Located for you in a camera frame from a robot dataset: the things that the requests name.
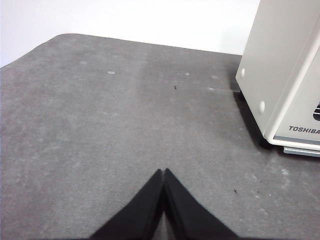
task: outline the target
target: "gray table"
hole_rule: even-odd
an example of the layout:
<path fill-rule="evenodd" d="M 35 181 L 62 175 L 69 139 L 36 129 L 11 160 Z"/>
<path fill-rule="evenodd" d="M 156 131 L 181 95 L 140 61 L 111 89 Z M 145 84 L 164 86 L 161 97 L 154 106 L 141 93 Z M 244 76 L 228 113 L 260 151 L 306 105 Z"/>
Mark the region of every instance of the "gray table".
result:
<path fill-rule="evenodd" d="M 3 67 L 1 239 L 88 237 L 157 168 L 240 236 L 320 239 L 320 162 L 259 146 L 240 59 L 64 34 Z"/>

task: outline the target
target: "speckled gray surface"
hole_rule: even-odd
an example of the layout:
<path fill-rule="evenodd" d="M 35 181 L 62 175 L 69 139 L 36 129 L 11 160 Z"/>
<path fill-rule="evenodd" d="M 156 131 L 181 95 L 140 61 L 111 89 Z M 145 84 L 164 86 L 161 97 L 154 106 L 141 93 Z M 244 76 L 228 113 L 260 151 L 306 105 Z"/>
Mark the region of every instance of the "speckled gray surface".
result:
<path fill-rule="evenodd" d="M 320 239 L 320 162 L 259 146 L 240 59 L 64 34 L 3 67 L 1 239 L 88 237 L 157 168 L 240 236 Z"/>

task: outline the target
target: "white plastic casing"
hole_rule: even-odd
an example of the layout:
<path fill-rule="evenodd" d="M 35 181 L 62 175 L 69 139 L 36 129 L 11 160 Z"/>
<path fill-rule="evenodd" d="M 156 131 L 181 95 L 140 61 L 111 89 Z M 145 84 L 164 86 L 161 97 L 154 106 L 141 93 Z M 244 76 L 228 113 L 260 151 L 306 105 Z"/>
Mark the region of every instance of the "white plastic casing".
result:
<path fill-rule="evenodd" d="M 320 130 L 319 49 L 320 0 L 260 1 L 236 80 L 270 144 L 320 151 L 320 134 L 290 129 Z"/>

